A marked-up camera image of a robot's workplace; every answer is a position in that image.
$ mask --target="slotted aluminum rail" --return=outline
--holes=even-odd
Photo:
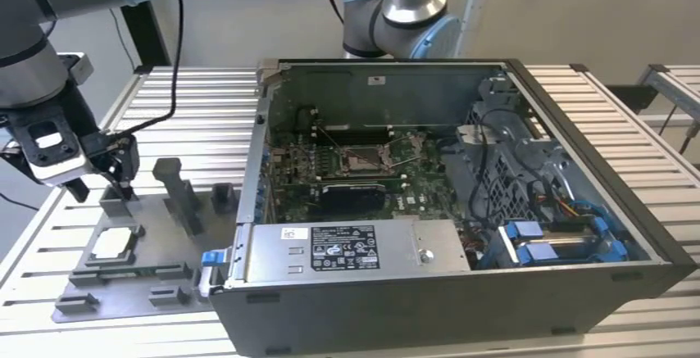
[[[700,66],[649,65],[639,83],[650,85],[700,122]]]
[[[700,262],[700,179],[596,79],[567,66],[530,72],[607,159],[667,231]],[[169,102],[172,71],[157,68],[130,81],[102,122],[126,128],[160,115]],[[240,185],[256,105],[252,69],[181,69],[177,113],[137,134],[141,173],[136,192],[162,193],[150,175],[154,159],[180,156],[182,178],[196,189],[220,181]],[[89,177],[83,204],[53,191],[0,264],[0,354],[5,356],[234,356],[216,314],[160,315],[53,324],[62,292],[101,210],[105,181]],[[666,357],[700,351],[700,273],[659,298],[623,305],[582,336],[470,343],[321,357],[507,356]]]

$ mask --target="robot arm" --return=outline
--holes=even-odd
[[[345,57],[451,57],[458,36],[447,0],[344,0]]]
[[[145,1],[0,0],[0,127],[14,140],[0,156],[34,182],[65,187],[79,202],[88,196],[85,174],[102,175],[130,198],[136,139],[100,132],[38,24]]]

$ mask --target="motherboard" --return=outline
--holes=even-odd
[[[280,223],[460,218],[438,141],[424,128],[279,134],[269,182]]]

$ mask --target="power supply label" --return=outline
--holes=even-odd
[[[312,227],[311,268],[315,271],[377,270],[373,226]]]

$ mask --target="yellow wire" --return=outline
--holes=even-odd
[[[560,204],[560,206],[563,207],[564,210],[568,211],[568,213],[572,215],[572,216],[579,216],[575,211],[570,208],[570,206],[566,205],[566,203],[560,200],[556,200],[558,203]]]

